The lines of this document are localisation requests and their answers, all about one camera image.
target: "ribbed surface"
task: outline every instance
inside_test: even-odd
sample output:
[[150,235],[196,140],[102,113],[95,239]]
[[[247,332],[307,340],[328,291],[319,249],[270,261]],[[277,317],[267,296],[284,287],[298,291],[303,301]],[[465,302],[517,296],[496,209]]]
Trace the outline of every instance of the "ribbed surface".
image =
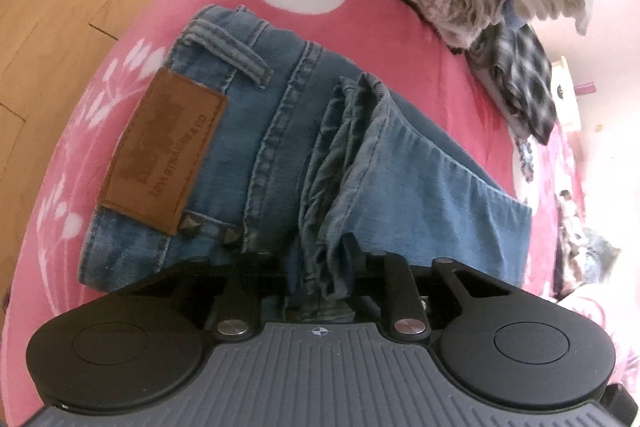
[[494,409],[453,386],[421,347],[374,325],[268,325],[215,349],[202,374],[129,415],[45,409],[33,427],[621,427],[595,405],[548,415]]

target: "brown leather patch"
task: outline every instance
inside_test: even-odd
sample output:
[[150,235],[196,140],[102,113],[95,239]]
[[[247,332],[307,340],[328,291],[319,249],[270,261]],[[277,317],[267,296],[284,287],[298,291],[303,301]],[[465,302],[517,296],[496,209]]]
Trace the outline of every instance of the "brown leather patch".
[[120,138],[98,204],[177,233],[226,102],[220,92],[159,70]]

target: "pink bedspread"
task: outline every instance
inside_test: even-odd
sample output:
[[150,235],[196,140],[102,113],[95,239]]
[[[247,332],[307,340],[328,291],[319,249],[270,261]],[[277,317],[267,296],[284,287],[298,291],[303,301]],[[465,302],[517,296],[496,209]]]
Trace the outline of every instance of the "pink bedspread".
[[548,291],[556,248],[554,179],[558,168],[573,170],[566,141],[556,129],[548,147],[534,146],[534,180],[524,181],[505,121],[464,57],[452,55],[408,6],[399,0],[154,0],[89,83],[35,203],[2,334],[0,383],[10,426],[41,406],[24,356],[33,332],[98,296],[77,282],[76,270],[118,137],[180,30],[209,4],[244,4],[351,58],[443,127],[507,192],[526,197],[535,214],[525,288]]

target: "folded blue jeans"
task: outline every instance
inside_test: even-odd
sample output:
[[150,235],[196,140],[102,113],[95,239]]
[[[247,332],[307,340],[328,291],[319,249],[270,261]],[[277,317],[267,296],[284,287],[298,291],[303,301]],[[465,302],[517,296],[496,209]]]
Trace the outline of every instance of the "folded blue jeans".
[[112,291],[191,257],[277,253],[300,257],[289,263],[295,285],[342,299],[348,232],[366,251],[422,266],[452,257],[520,283],[529,207],[350,60],[244,7],[212,6],[165,67],[228,97],[184,211],[198,225],[172,236],[99,206],[82,283]]

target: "black and white plaid shirt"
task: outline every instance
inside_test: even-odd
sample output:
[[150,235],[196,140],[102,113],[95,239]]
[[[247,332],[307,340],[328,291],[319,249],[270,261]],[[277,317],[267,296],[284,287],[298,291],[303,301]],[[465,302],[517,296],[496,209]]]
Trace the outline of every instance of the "black and white plaid shirt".
[[486,28],[466,52],[472,68],[488,68],[507,106],[542,145],[558,115],[551,95],[551,62],[529,25],[517,30],[500,23]]

